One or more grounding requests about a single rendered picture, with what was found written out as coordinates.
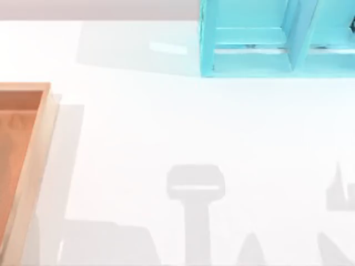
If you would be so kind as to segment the shallow salmon-coloured box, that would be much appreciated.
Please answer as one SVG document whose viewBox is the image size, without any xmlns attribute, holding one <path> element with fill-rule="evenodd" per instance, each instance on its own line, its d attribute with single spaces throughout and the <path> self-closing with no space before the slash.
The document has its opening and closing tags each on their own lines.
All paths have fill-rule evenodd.
<svg viewBox="0 0 355 266">
<path fill-rule="evenodd" d="M 48 82 L 0 82 L 0 266 L 21 266 L 59 101 Z"/>
</svg>

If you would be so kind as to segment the light blue rack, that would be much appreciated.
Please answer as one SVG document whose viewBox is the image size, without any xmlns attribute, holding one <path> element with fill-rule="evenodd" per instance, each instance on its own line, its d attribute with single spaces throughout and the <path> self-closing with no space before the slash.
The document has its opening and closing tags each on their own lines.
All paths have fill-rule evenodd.
<svg viewBox="0 0 355 266">
<path fill-rule="evenodd" d="M 355 78 L 355 0 L 199 0 L 204 77 Z"/>
</svg>

